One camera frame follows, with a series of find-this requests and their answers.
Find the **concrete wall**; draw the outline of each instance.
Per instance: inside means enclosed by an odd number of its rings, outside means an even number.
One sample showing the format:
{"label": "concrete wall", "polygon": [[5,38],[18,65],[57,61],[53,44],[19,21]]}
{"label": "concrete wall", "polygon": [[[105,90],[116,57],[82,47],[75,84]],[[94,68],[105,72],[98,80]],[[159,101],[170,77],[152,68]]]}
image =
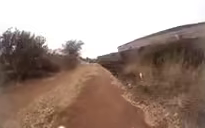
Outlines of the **concrete wall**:
{"label": "concrete wall", "polygon": [[120,52],[129,49],[137,49],[142,46],[155,44],[155,43],[167,43],[171,40],[178,40],[180,36],[183,38],[205,37],[205,23],[197,24],[190,27],[183,27],[176,31],[167,31],[161,34],[157,33],[154,36],[140,38],[130,43],[119,46],[118,51]]}

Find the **bush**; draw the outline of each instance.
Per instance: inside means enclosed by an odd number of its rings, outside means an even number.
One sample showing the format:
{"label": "bush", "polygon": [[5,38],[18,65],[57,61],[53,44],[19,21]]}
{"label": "bush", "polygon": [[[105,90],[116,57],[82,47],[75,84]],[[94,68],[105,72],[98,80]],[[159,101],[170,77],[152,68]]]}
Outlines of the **bush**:
{"label": "bush", "polygon": [[62,52],[65,59],[65,67],[67,69],[74,69],[80,61],[80,50],[82,49],[82,41],[69,40],[65,45],[62,45]]}
{"label": "bush", "polygon": [[11,79],[23,80],[55,70],[47,56],[45,38],[8,29],[0,36],[0,65]]}

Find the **dirt road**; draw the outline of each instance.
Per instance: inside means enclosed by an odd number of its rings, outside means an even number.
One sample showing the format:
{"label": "dirt road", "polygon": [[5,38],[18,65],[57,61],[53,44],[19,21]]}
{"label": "dirt road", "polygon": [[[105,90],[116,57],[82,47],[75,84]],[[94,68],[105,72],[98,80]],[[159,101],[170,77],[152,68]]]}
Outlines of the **dirt road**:
{"label": "dirt road", "polygon": [[10,109],[0,111],[0,121],[11,128],[149,128],[143,112],[121,96],[115,81],[93,64],[38,81],[28,89],[16,88],[0,97],[1,108],[11,102]]}

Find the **building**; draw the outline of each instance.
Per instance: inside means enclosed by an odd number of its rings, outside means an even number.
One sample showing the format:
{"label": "building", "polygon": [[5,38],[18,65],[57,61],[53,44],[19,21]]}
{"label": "building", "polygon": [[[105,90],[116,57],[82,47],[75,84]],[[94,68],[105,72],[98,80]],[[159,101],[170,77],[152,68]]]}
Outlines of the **building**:
{"label": "building", "polygon": [[180,38],[197,37],[205,37],[205,22],[178,26],[154,33],[121,45],[118,47],[118,51],[122,52],[130,49],[138,49],[154,43],[167,43],[173,40],[179,40]]}

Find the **overcast sky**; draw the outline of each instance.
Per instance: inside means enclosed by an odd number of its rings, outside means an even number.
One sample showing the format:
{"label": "overcast sky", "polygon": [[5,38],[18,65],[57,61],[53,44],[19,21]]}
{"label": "overcast sky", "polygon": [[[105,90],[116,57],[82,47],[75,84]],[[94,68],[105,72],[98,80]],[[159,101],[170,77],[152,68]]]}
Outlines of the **overcast sky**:
{"label": "overcast sky", "polygon": [[50,48],[85,42],[82,55],[117,51],[136,38],[205,21],[205,0],[0,0],[0,34],[9,27],[47,38]]}

